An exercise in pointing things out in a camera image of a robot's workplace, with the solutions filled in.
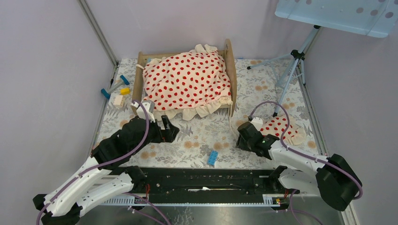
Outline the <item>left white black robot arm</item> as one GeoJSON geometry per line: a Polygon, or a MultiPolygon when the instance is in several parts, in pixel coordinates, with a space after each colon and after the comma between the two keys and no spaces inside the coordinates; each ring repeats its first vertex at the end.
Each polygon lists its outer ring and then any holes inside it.
{"type": "Polygon", "coordinates": [[[180,129],[162,116],[164,129],[156,121],[138,116],[124,124],[109,138],[102,140],[84,164],[61,187],[49,194],[38,194],[33,203],[39,210],[36,223],[75,225],[95,206],[124,192],[139,193],[147,188],[146,178],[138,166],[130,166],[112,181],[90,189],[98,180],[129,161],[149,143],[172,143],[180,129]]]}

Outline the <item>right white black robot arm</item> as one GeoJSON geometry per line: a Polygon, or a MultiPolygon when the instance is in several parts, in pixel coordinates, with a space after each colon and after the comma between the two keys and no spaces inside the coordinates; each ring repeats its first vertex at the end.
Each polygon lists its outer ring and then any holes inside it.
{"type": "Polygon", "coordinates": [[[295,150],[284,142],[282,134],[263,135],[250,121],[237,131],[238,148],[286,164],[278,167],[276,176],[269,180],[273,192],[296,189],[317,195],[338,211],[346,210],[351,201],[361,198],[362,183],[341,155],[327,157],[295,150]]]}

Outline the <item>blue toy brick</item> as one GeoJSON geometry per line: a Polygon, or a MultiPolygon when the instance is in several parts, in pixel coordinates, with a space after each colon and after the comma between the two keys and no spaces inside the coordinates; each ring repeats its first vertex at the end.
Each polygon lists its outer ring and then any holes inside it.
{"type": "Polygon", "coordinates": [[[207,164],[210,165],[210,166],[215,166],[217,157],[218,157],[218,152],[215,151],[215,150],[212,150],[210,152],[209,157],[208,157],[207,164]]]}

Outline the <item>small strawberry print pillow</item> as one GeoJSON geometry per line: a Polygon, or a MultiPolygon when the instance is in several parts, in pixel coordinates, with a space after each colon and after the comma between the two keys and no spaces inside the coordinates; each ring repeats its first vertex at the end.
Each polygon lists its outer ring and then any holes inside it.
{"type": "MultiPolygon", "coordinates": [[[[282,132],[288,127],[287,118],[285,115],[280,115],[269,119],[264,122],[261,133],[266,135],[274,135],[281,137],[282,132]]],[[[289,145],[300,145],[306,139],[306,133],[294,119],[290,119],[290,125],[287,132],[283,135],[283,140],[289,145]]]]}

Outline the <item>beige wooden toy block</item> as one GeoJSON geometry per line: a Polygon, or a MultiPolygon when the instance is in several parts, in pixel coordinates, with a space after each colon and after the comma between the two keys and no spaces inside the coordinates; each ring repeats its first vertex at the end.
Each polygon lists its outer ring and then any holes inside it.
{"type": "Polygon", "coordinates": [[[124,105],[124,101],[125,101],[125,97],[124,95],[117,95],[113,101],[113,105],[116,108],[123,108],[124,105]]]}

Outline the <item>yellow toy block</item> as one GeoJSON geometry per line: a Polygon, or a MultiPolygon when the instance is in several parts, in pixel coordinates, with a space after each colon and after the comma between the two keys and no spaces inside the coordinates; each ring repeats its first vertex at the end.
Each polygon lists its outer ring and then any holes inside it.
{"type": "Polygon", "coordinates": [[[128,94],[130,94],[130,88],[123,88],[123,89],[121,89],[120,90],[120,94],[121,95],[128,95],[128,94]]]}

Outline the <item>floral table mat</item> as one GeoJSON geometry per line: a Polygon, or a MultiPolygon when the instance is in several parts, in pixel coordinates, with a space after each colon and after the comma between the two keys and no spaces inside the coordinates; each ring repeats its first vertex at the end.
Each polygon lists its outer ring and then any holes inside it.
{"type": "MultiPolygon", "coordinates": [[[[207,164],[209,154],[215,150],[219,152],[215,168],[276,168],[280,163],[235,148],[236,137],[229,126],[231,121],[232,128],[236,131],[238,126],[247,121],[247,116],[257,104],[279,99],[282,90],[275,87],[276,78],[270,66],[246,69],[250,64],[254,65],[258,62],[260,60],[235,59],[237,104],[231,120],[229,120],[229,108],[220,108],[203,118],[196,115],[189,121],[182,120],[181,114],[178,114],[170,120],[173,125],[180,128],[174,142],[149,144],[132,156],[130,161],[123,166],[204,168],[209,167],[207,164]]],[[[284,72],[289,63],[290,60],[277,60],[272,65],[279,75],[284,72]]],[[[137,59],[122,59],[117,70],[117,78],[120,75],[125,76],[130,82],[131,89],[134,84],[136,64],[137,59]]],[[[300,85],[301,82],[293,79],[283,101],[283,107],[287,110],[289,118],[294,119],[306,133],[304,142],[293,148],[319,153],[322,151],[318,144],[319,138],[315,137],[312,119],[305,104],[307,97],[303,96],[300,85]]],[[[116,108],[113,105],[114,98],[119,94],[120,89],[112,93],[107,104],[94,148],[100,141],[110,137],[134,117],[134,113],[128,105],[131,96],[126,97],[123,108],[116,108]]]]}

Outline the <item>grey tripod stand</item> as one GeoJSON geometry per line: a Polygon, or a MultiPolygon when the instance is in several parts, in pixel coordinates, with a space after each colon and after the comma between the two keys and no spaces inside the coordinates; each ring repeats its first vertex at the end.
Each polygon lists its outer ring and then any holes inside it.
{"type": "Polygon", "coordinates": [[[293,49],[288,54],[285,54],[285,55],[282,55],[282,56],[279,56],[276,58],[272,58],[269,60],[264,60],[256,65],[251,65],[251,66],[247,67],[248,70],[251,70],[258,66],[265,66],[265,65],[270,66],[271,70],[276,78],[276,87],[283,89],[281,96],[277,102],[277,105],[275,106],[273,116],[276,116],[279,112],[279,109],[281,109],[283,99],[285,97],[285,94],[287,93],[288,87],[289,87],[292,79],[300,80],[301,84],[303,86],[306,86],[305,69],[304,69],[304,62],[306,59],[305,50],[307,50],[310,47],[311,43],[314,41],[314,39],[315,39],[316,35],[318,34],[318,32],[320,31],[320,29],[321,29],[321,26],[314,25],[312,30],[310,31],[309,35],[304,40],[303,44],[301,45],[301,47],[299,49],[293,49]],[[275,68],[273,67],[272,63],[277,60],[286,59],[289,56],[292,57],[289,65],[284,70],[282,75],[278,75],[278,73],[275,71],[275,68]]]}

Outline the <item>light blue perforated tray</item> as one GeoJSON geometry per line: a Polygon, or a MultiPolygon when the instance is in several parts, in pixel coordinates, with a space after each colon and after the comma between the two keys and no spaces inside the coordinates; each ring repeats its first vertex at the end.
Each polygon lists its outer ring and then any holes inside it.
{"type": "Polygon", "coordinates": [[[396,0],[280,0],[275,15],[302,23],[375,38],[398,21],[396,0]]]}

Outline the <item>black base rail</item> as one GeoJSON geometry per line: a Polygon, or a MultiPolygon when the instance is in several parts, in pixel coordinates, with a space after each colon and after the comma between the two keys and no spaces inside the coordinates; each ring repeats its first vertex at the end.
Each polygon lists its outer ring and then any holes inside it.
{"type": "Polygon", "coordinates": [[[273,170],[120,167],[135,178],[130,193],[148,197],[153,204],[264,203],[265,196],[284,199],[292,189],[284,188],[273,170]]]}

